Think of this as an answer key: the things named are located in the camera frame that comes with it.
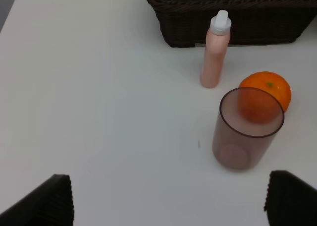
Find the wicker basket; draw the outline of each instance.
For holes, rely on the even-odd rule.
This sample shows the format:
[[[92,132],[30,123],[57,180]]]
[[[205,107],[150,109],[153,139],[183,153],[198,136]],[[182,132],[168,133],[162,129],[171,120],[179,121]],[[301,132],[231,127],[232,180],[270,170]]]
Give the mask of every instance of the wicker basket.
[[[171,47],[204,44],[220,9],[232,20],[230,44],[268,45],[295,41],[317,14],[317,0],[148,0]]]

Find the plastic cup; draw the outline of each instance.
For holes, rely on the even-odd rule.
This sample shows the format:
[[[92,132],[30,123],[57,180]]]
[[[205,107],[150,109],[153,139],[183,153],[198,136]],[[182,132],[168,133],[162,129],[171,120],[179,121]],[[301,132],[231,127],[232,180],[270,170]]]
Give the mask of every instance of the plastic cup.
[[[284,111],[271,94],[251,87],[229,91],[220,102],[212,151],[223,166],[246,170],[262,158],[284,123]]]

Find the white table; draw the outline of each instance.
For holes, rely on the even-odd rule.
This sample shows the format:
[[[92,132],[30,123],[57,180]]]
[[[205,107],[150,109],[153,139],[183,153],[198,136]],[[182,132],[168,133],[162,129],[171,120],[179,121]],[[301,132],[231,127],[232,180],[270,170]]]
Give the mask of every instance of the white table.
[[[146,0],[16,0],[0,33],[0,211],[66,173],[75,226],[267,226],[271,170],[317,186],[317,22],[293,44],[229,48],[213,90],[203,54],[170,48]],[[210,150],[218,105],[261,70],[292,103],[259,165],[233,173]]]

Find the orange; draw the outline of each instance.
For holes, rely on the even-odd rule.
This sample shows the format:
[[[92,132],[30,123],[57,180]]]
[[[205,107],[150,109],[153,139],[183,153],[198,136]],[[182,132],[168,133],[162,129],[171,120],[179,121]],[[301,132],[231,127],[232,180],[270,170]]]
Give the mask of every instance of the orange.
[[[268,92],[279,101],[284,112],[287,111],[292,98],[291,88],[287,81],[280,75],[269,71],[257,72],[248,76],[239,87],[253,87]],[[245,118],[252,122],[265,123],[280,113],[276,101],[265,92],[252,89],[240,91],[238,107]]]

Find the plastic bottle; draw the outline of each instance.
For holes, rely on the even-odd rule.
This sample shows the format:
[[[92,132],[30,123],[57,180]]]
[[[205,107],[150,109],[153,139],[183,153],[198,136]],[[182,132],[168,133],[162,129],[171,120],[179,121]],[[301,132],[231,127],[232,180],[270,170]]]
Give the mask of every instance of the plastic bottle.
[[[219,83],[224,56],[230,40],[231,20],[226,10],[220,10],[211,19],[206,36],[204,68],[201,73],[201,85],[214,88]]]

